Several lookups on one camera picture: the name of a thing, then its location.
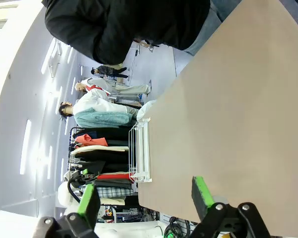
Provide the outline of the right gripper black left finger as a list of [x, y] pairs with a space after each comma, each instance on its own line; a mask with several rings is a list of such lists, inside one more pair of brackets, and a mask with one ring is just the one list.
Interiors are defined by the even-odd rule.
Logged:
[[87, 185], [76, 212], [62, 216], [42, 217], [33, 234], [34, 238], [97, 238], [94, 229], [100, 209], [96, 186]]

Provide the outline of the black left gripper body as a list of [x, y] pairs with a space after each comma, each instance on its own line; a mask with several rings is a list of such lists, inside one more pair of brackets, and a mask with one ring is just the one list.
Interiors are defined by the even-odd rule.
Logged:
[[88, 170], [76, 170], [73, 173], [71, 173], [70, 180], [78, 184], [86, 184], [87, 182], [95, 180], [96, 177], [97, 176], [95, 174], [89, 174]]

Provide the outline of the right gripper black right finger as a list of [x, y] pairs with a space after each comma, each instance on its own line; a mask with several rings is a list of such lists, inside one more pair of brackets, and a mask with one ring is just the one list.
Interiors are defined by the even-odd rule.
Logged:
[[191, 238], [269, 238], [271, 235], [251, 202], [237, 207], [215, 202], [202, 177], [192, 178], [192, 200], [200, 223]]

